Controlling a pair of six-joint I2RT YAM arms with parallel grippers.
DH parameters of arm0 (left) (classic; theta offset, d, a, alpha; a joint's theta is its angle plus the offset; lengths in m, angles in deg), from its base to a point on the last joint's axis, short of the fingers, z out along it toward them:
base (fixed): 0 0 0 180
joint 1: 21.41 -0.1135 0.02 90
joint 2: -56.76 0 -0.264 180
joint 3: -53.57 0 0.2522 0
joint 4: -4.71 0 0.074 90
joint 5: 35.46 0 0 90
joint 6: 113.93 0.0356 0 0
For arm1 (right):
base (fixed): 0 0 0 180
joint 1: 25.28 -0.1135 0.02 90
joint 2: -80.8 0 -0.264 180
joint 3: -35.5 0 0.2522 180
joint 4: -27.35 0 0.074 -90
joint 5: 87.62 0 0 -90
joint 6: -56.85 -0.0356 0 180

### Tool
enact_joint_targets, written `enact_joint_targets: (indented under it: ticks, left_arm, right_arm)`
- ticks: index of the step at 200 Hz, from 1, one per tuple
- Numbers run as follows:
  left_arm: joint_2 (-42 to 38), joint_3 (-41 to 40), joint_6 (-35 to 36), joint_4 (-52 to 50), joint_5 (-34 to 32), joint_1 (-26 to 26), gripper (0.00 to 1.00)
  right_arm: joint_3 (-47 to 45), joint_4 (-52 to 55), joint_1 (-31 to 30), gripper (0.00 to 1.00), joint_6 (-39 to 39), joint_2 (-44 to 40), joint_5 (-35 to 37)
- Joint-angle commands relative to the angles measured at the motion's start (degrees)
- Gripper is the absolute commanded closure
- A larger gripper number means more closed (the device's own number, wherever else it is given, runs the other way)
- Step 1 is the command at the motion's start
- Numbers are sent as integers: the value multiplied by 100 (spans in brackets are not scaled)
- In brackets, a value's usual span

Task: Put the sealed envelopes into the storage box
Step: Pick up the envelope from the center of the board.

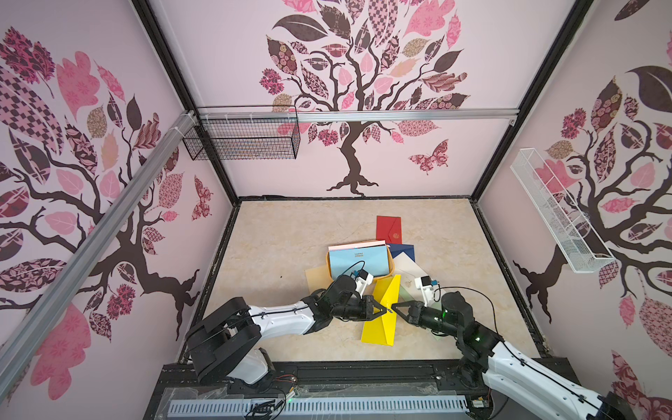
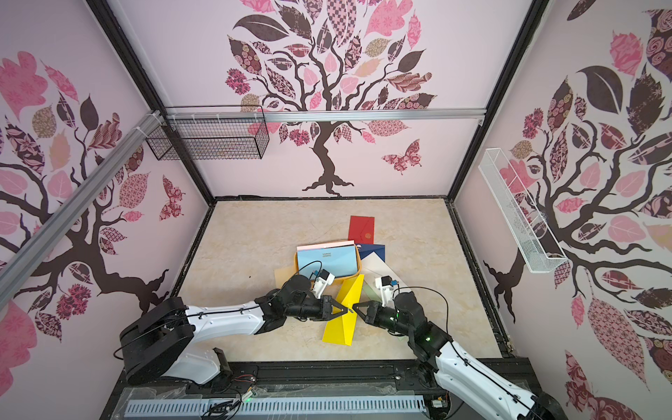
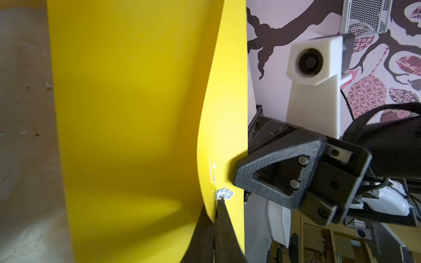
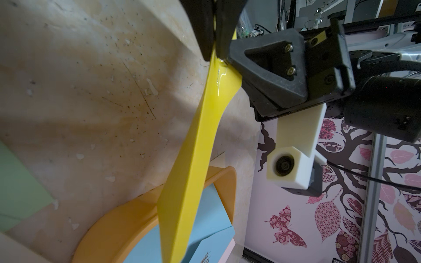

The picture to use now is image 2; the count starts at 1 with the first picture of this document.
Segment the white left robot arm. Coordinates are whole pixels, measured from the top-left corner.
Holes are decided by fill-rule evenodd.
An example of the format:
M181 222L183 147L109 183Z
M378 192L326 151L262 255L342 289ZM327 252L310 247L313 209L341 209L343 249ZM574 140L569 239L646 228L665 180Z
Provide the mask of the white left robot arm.
M288 318L327 322L351 312L333 297L314 293L311 280L297 274L239 306L207 308L186 304L182 297L166 299L122 330L118 353L132 386L163 377L203 385L227 374L228 362L219 348L199 350L200 342L267 334Z

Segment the yellow envelope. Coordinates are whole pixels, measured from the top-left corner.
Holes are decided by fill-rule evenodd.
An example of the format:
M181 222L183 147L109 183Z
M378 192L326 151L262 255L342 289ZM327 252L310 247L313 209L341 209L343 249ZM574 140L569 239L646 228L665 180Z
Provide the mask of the yellow envelope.
M360 302L364 276L345 280L336 297L337 302L348 309L348 312L335 320L327 322L322 341L334 345L351 346L355 336L358 315L353 311L354 304Z

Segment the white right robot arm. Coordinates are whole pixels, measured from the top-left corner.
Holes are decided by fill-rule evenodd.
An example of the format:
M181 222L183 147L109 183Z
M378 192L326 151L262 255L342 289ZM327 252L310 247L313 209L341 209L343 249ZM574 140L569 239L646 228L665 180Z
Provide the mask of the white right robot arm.
M408 338L408 346L440 388L460 398L485 419L565 419L551 395L535 394L500 376L425 316L413 292L394 297L393 306L367 301L353 305L365 323Z

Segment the pink envelope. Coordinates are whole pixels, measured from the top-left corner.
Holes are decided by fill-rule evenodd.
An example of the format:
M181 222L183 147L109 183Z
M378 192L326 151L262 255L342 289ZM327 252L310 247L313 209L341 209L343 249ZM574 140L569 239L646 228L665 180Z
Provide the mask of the pink envelope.
M331 248L355 246L355 241L329 241L328 243L315 243L297 246L297 252L307 250L326 250Z

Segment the cream envelope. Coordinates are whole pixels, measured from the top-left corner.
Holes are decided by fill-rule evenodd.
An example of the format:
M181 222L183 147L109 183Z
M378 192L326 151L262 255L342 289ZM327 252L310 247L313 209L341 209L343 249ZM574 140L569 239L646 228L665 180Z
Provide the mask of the cream envelope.
M274 277L276 282L276 288L280 289L286 281L288 281L292 276L295 275L295 269L293 267L284 267L274 270Z

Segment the light blue envelope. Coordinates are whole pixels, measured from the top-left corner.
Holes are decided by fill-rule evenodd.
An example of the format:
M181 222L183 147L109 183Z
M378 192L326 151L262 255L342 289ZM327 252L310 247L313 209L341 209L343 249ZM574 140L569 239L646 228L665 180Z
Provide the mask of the light blue envelope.
M299 248L297 250L299 274L307 278L326 270L336 278L348 278L358 271L355 245L328 248Z

